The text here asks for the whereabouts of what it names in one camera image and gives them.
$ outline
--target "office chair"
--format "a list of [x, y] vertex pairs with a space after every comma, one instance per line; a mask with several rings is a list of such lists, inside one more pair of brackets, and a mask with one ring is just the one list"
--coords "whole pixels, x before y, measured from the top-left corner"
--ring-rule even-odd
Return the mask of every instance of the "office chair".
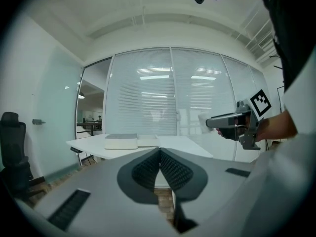
[[33, 204], [29, 198], [45, 191], [27, 192], [33, 175], [29, 158], [24, 155], [25, 133], [26, 125], [19, 122], [17, 113], [3, 113], [0, 121], [0, 145], [4, 169], [1, 175], [14, 197]]

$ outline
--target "person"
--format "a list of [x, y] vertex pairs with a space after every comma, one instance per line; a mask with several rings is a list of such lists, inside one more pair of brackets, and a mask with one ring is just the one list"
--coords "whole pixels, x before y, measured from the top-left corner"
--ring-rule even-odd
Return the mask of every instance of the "person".
[[[263, 0], [274, 26], [274, 43], [283, 68], [286, 91], [307, 62], [316, 43], [314, 20], [310, 12], [315, 9], [314, 0]], [[256, 141], [277, 140], [297, 134], [290, 113], [264, 119], [260, 124]]]

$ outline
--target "glass door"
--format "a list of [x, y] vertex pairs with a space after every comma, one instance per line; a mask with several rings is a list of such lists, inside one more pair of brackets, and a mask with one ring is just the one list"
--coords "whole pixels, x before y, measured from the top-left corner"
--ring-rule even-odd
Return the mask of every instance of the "glass door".
[[32, 125], [35, 146], [43, 176], [51, 182], [78, 168], [76, 154], [66, 141], [75, 139], [76, 105], [83, 68], [60, 48], [56, 48], [42, 75], [36, 93]]

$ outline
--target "door handle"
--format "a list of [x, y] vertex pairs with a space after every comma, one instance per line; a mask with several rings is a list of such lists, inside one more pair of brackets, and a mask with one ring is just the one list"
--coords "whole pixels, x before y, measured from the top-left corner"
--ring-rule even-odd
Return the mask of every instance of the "door handle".
[[32, 124], [45, 124], [46, 122], [42, 121], [41, 119], [33, 119]]

